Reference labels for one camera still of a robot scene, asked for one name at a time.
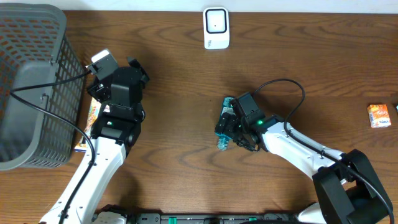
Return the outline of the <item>yellow snack chip bag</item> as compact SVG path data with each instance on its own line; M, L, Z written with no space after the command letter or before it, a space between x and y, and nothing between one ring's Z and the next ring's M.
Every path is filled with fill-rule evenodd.
M85 134L90 138L91 127L93 123L98 118L100 112L110 112L109 105L106 105L104 109L101 109L101 103L96 101L94 98L91 99L90 108L88 112L88 117L86 120L86 128L84 129ZM81 137L78 143L76 144L74 150L75 152L85 152L90 147L86 142L85 137Z

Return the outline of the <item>teal mouthwash bottle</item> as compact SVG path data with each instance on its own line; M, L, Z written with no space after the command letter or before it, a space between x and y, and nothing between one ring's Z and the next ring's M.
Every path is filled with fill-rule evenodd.
M222 110L217 125L215 126L215 134L219 137L217 148L225 151L228 148L230 140L232 140L233 123L236 118L231 100L234 98L227 96L222 102Z

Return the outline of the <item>small orange snack packet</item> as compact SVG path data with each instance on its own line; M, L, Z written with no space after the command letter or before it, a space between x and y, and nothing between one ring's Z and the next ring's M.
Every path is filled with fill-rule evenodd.
M387 105L369 105L367 111L372 128L386 128L391 125Z

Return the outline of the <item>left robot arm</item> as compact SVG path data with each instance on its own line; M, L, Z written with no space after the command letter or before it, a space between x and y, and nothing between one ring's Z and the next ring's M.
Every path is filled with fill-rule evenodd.
M41 223L93 223L106 186L135 145L146 117L142 91L150 78L136 59L127 61L120 67L108 55L89 66L95 79L87 92L101 104L86 140L89 148Z

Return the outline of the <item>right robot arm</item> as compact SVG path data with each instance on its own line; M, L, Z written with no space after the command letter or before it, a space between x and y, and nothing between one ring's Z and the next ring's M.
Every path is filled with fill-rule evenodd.
M291 163L314 184L318 201L292 218L298 223L377 223L392 218L392 204L369 159L306 137L277 115L265 116L250 93L226 97L215 126L218 149L228 143L264 150Z

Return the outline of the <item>white barcode scanner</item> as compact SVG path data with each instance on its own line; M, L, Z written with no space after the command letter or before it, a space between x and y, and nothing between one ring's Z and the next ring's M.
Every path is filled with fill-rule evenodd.
M204 47L226 49L230 41L229 11L225 7L208 7L203 11Z

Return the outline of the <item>grey plastic mesh basket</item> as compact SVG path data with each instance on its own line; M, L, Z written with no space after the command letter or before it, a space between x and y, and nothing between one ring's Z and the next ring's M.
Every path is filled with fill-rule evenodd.
M70 158L75 130L10 96L73 123L84 72L65 34L67 19L46 4L1 4L1 170L53 168Z

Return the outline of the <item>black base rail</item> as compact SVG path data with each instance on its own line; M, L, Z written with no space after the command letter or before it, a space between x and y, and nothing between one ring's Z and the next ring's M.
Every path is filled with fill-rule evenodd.
M294 215L266 213L251 215L206 214L178 215L141 213L121 215L101 212L93 219L94 224L237 224L237 223L300 223Z

